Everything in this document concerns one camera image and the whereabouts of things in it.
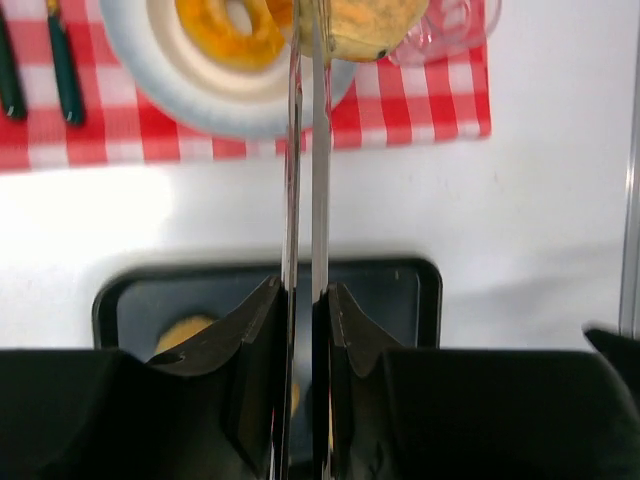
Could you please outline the orange glazed donut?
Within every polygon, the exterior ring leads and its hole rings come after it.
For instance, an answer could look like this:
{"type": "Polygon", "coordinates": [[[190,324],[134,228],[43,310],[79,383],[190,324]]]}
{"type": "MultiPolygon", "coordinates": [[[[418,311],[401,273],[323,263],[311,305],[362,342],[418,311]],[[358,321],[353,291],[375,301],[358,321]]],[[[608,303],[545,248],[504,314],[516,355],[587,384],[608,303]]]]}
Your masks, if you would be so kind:
{"type": "Polygon", "coordinates": [[[207,57],[233,69],[258,72],[280,55],[285,39],[265,1],[242,1],[251,23],[243,33],[231,20],[226,1],[177,0],[180,25],[207,57]]]}

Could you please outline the metal tongs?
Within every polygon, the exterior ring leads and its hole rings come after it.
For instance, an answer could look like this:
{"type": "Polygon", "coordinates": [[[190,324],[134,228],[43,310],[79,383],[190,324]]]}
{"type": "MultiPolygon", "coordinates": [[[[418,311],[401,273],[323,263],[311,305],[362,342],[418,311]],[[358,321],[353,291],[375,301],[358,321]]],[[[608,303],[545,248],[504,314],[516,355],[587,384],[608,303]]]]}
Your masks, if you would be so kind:
{"type": "Polygon", "coordinates": [[[286,344],[283,407],[274,425],[276,442],[272,477],[290,476],[290,422],[293,409],[293,358],[298,284],[300,138],[303,110],[301,53],[303,27],[311,27],[312,105],[312,477],[331,477],[330,319],[328,314],[329,173],[331,58],[328,1],[269,1],[269,11],[290,39],[287,150],[285,155],[286,213],[282,252],[282,284],[286,293],[286,344]]]}

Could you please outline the oval speckled bread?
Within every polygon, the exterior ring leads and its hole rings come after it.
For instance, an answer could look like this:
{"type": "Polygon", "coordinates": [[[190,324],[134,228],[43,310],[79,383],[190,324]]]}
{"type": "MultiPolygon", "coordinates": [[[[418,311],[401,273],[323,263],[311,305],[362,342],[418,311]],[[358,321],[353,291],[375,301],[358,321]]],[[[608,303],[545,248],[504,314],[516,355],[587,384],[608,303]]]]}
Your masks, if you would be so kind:
{"type": "MultiPolygon", "coordinates": [[[[300,50],[312,56],[312,20],[314,3],[298,1],[300,50]]],[[[426,12],[430,1],[421,0],[346,0],[328,1],[330,55],[350,62],[373,62],[384,58],[404,39],[426,12]]],[[[291,38],[294,1],[267,1],[276,24],[291,38]]]]}

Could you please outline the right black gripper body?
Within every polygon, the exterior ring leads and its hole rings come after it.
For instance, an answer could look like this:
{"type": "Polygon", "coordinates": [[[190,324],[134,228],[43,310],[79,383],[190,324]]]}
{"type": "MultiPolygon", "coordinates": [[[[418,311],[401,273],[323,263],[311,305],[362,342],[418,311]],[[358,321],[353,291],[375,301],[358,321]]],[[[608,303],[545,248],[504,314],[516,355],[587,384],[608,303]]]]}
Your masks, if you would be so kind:
{"type": "Polygon", "coordinates": [[[640,345],[638,340],[597,327],[587,327],[584,335],[618,371],[627,385],[639,384],[640,345]]]}

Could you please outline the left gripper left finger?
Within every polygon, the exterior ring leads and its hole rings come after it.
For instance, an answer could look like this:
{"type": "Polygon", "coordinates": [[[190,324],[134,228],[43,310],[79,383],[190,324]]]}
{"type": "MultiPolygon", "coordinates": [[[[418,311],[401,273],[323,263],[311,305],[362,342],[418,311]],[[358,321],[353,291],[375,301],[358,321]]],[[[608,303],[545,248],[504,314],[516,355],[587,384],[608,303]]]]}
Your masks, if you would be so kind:
{"type": "Polygon", "coordinates": [[[267,478],[284,322],[283,287],[271,276],[226,317],[149,360],[170,382],[154,478],[267,478]]]}

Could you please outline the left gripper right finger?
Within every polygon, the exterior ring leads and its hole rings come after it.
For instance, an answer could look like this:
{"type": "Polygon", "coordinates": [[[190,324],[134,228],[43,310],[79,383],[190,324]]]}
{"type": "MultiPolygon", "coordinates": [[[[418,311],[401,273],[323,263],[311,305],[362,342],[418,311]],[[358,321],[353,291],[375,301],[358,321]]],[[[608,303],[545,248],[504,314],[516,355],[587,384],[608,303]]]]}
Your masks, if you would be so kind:
{"type": "Polygon", "coordinates": [[[412,479],[415,396],[397,371],[411,349],[332,283],[315,309],[313,478],[412,479]]]}

